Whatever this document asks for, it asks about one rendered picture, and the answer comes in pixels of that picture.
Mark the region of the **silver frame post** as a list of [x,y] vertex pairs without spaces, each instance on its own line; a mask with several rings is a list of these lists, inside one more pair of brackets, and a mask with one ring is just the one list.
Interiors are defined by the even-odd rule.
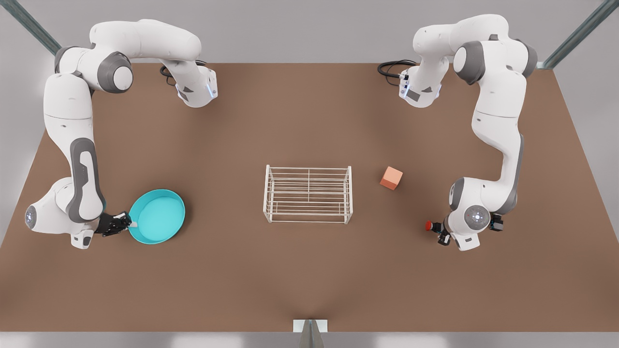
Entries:
[[55,38],[17,0],[0,0],[0,6],[4,7],[51,54],[55,55],[60,50]]
[[558,46],[544,61],[537,62],[537,69],[554,69],[584,41],[611,13],[619,8],[619,0],[603,0],[602,3]]
[[294,319],[293,332],[301,333],[300,348],[324,348],[321,333],[328,331],[326,319]]

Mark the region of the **orange cube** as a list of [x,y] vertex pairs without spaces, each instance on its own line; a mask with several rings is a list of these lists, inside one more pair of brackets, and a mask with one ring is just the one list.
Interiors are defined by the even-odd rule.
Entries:
[[387,167],[380,180],[380,185],[391,190],[395,190],[396,187],[398,187],[402,176],[403,172],[393,167]]

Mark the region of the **turquoise plate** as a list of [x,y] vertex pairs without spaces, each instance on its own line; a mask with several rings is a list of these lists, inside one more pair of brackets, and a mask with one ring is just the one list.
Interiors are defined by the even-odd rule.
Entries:
[[130,209],[129,216],[138,227],[129,229],[138,242],[154,245],[172,238],[185,218],[182,198],[173,191],[157,189],[146,192]]

